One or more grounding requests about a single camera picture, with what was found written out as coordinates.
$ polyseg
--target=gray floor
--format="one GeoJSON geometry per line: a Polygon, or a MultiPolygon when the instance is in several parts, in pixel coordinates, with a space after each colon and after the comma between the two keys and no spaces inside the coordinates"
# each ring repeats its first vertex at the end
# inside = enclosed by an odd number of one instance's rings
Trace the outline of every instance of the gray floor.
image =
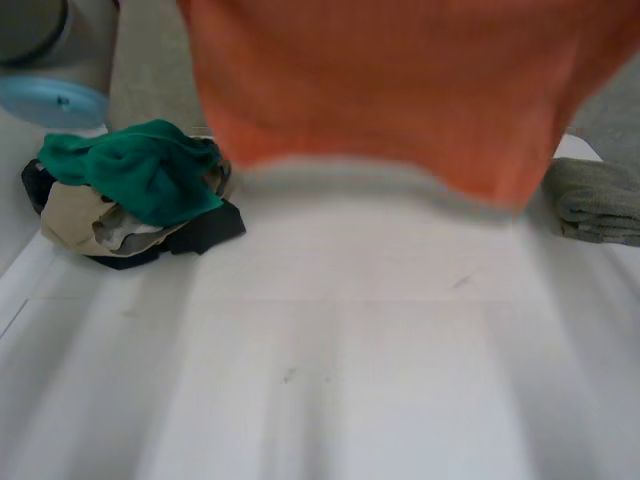
{"type": "Polygon", "coordinates": [[[583,106],[570,133],[605,161],[640,169],[640,55],[583,106]]]}

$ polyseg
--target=pile of clothes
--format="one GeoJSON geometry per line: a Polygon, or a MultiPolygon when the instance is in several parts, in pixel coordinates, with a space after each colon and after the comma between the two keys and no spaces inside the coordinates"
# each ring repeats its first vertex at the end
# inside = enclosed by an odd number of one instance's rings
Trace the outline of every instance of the pile of clothes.
{"type": "Polygon", "coordinates": [[[46,238],[122,270],[244,234],[224,198],[230,174],[212,140],[154,120],[95,138],[47,135],[22,182],[46,238]]]}

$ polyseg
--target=beige cloth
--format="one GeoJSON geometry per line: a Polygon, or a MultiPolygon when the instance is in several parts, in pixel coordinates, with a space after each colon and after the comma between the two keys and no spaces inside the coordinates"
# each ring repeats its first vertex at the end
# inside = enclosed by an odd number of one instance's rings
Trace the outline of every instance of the beige cloth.
{"type": "Polygon", "coordinates": [[[42,211],[42,235],[56,245],[82,255],[130,257],[162,243],[168,235],[184,225],[155,233],[129,235],[121,248],[111,251],[96,240],[94,223],[98,223],[113,208],[119,206],[113,202],[103,202],[100,193],[91,187],[56,182],[42,211]]]}

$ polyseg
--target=dark mark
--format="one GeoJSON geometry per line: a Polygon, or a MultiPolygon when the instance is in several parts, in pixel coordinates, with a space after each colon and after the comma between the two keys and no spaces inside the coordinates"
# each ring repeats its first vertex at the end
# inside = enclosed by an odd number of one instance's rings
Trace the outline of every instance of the dark mark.
{"type": "Polygon", "coordinates": [[[297,368],[290,368],[289,370],[287,370],[284,378],[282,379],[282,383],[289,383],[291,380],[293,380],[293,376],[295,375],[297,370],[297,368]]]}
{"type": "Polygon", "coordinates": [[[460,280],[458,280],[456,283],[454,283],[451,286],[451,290],[455,290],[456,288],[460,288],[464,285],[471,283],[471,277],[473,277],[473,274],[467,275],[466,277],[462,277],[460,280]]]}

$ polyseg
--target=black cloth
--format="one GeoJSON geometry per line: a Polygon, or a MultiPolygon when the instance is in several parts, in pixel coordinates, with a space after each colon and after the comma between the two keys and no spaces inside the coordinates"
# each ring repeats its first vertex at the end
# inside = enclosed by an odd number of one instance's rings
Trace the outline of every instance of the black cloth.
{"type": "Polygon", "coordinates": [[[173,255],[195,252],[202,255],[211,247],[247,232],[240,210],[222,200],[223,205],[205,212],[168,235],[164,245],[173,255]]]}
{"type": "Polygon", "coordinates": [[[22,170],[20,175],[22,178],[22,184],[27,191],[31,206],[38,215],[42,214],[44,206],[47,204],[49,198],[49,192],[51,187],[56,182],[42,165],[38,159],[31,160],[26,167],[22,170]]]}
{"type": "MultiPolygon", "coordinates": [[[[56,179],[37,159],[27,164],[21,177],[31,205],[40,215],[47,204],[49,192],[56,179]]],[[[183,253],[202,255],[211,247],[239,237],[247,231],[236,206],[224,199],[222,202],[221,207],[199,215],[178,231],[168,235],[162,244],[155,245],[137,255],[131,257],[87,256],[87,258],[114,270],[126,270],[153,262],[167,251],[173,255],[183,253]]]]}
{"type": "Polygon", "coordinates": [[[156,245],[131,257],[91,257],[87,255],[87,258],[114,270],[127,270],[151,263],[160,258],[160,254],[163,252],[166,252],[166,249],[163,249],[162,245],[156,245]]]}

